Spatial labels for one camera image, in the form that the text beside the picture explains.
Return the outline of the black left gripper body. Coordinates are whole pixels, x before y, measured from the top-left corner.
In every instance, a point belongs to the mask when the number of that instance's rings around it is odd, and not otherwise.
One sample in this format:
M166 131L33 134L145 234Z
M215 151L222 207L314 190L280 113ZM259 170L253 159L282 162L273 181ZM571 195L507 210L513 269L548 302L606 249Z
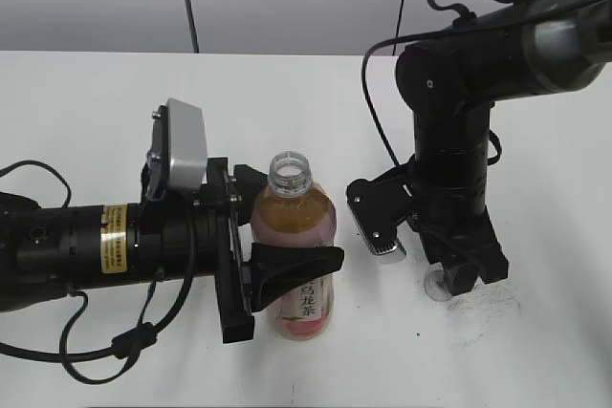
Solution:
M238 205L228 159L209 159L205 183L191 194L198 243L196 271L214 277L225 344L248 341L254 335L254 317L243 276Z

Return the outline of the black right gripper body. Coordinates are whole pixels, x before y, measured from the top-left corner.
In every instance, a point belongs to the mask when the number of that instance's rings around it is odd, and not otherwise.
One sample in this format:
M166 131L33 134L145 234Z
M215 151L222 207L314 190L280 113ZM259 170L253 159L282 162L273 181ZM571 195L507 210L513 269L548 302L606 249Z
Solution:
M410 228L417 232L427 261L444 263L465 261L478 269L478 278L492 284L508 278L508 259L495 235L488 213L466 218L436 218L417 201L406 215Z

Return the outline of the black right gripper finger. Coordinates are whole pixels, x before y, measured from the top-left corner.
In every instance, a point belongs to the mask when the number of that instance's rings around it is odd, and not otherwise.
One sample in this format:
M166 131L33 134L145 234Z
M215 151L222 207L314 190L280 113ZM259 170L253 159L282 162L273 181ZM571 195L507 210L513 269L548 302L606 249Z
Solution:
M471 292L478 278L478 269L465 261L444 263L444 280L451 296Z

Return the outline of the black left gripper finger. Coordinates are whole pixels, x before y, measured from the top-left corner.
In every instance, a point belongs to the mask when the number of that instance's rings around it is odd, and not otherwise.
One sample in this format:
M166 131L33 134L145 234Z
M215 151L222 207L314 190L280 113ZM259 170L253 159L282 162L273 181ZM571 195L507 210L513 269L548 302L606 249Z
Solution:
M251 244L251 310L263 311L284 294L341 269L341 247Z
M236 164L233 168L234 188L239 196L238 224L246 225L251 220L255 201L259 193L268 185L268 176L246 164Z

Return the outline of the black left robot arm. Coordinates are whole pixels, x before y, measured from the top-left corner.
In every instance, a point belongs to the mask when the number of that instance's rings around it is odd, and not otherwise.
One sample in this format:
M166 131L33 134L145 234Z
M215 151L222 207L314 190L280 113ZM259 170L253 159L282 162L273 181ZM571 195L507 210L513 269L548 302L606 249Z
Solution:
M266 177L224 158L208 163L196 192L158 201L42 208L1 199L1 308L16 311L89 290L212 276L222 338L252 339L254 314L311 280L338 271L339 247L252 245L242 256L239 227L249 222Z

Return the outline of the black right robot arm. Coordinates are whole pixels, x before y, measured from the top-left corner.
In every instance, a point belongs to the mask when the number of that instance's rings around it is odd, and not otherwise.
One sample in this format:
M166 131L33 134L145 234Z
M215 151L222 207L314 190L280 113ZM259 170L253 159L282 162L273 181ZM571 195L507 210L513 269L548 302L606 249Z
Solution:
M453 296L508 275L485 204L493 105L591 84L611 59L611 2L504 0L464 26L408 45L395 68L413 114L408 220Z

